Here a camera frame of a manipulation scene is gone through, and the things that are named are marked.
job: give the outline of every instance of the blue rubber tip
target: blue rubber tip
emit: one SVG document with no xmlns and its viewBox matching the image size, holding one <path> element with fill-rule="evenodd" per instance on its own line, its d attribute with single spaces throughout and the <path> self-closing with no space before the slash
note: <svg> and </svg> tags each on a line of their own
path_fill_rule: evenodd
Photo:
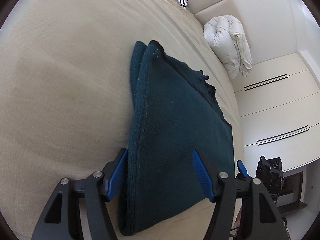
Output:
<svg viewBox="0 0 320 240">
<path fill-rule="evenodd" d="M 241 160 L 237 161 L 237 167 L 238 167 L 238 171 L 240 172 L 240 174 L 243 177 L 245 177 L 245 178 L 248 177 L 247 169 L 245 168 L 245 166 Z"/>
<path fill-rule="evenodd" d="M 200 182 L 202 192 L 211 202 L 214 201 L 213 182 L 196 150 L 192 152 L 192 164 Z"/>
<path fill-rule="evenodd" d="M 106 194 L 108 202 L 118 195 L 125 175 L 125 160 L 128 156 L 128 150 L 122 154 L 108 182 L 108 192 Z"/>
</svg>

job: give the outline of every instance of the silver bolt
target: silver bolt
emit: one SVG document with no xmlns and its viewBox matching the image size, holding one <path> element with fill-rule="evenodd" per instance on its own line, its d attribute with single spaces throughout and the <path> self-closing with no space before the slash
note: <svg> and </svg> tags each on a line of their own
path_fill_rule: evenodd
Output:
<svg viewBox="0 0 320 240">
<path fill-rule="evenodd" d="M 254 178 L 253 180 L 253 183 L 256 184 L 256 185 L 259 185 L 261 183 L 261 180 L 258 179 L 258 178 Z"/>
<path fill-rule="evenodd" d="M 68 178 L 63 178 L 63 179 L 61 180 L 61 184 L 62 184 L 62 185 L 66 185 L 66 184 L 68 184 L 68 182 L 69 182 L 69 179 L 68 179 Z"/>
<path fill-rule="evenodd" d="M 220 178 L 222 178 L 222 179 L 226 179 L 226 178 L 228 177 L 228 173 L 222 171 L 222 172 L 219 173 L 219 176 L 220 176 Z"/>
<path fill-rule="evenodd" d="M 101 171 L 96 171 L 96 172 L 93 174 L 93 176 L 94 176 L 95 178 L 99 178 L 99 177 L 102 176 L 102 172 L 101 172 Z"/>
</svg>

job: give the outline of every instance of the white closet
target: white closet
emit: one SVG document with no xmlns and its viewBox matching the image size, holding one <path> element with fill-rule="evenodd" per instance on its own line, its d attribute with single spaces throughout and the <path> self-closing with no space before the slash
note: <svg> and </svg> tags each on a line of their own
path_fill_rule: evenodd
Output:
<svg viewBox="0 0 320 240">
<path fill-rule="evenodd" d="M 299 55 L 256 64 L 233 87 L 251 176 L 262 155 L 281 157 L 284 171 L 320 157 L 320 91 Z"/>
</svg>

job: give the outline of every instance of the mattress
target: mattress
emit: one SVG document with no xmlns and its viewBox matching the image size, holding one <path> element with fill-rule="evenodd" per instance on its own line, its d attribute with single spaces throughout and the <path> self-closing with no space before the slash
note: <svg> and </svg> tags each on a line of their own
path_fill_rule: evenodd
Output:
<svg viewBox="0 0 320 240">
<path fill-rule="evenodd" d="M 170 56 L 203 70 L 243 158 L 236 98 L 201 23 L 176 0 L 20 0 L 0 30 L 0 210 L 29 239 L 63 177 L 83 179 L 127 146 L 129 68 L 136 41 L 157 40 Z M 214 204 L 203 200 L 134 236 L 203 239 Z M 82 205 L 85 239 L 90 239 Z"/>
</svg>

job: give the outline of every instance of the beige bed sheet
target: beige bed sheet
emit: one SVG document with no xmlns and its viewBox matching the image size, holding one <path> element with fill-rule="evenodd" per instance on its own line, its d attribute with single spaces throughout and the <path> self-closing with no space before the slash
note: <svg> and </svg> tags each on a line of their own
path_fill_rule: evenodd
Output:
<svg viewBox="0 0 320 240">
<path fill-rule="evenodd" d="M 0 30 L 0 210 L 21 238 L 31 237 L 61 178 L 85 178 L 126 147 L 132 49 L 150 40 L 210 76 L 235 159 L 243 158 L 227 73 L 175 0 L 20 0 Z M 119 239 L 200 240 L 214 204 L 203 200 L 131 237 L 117 228 L 117 199 L 108 208 Z M 85 218 L 83 227 L 90 239 Z"/>
</svg>

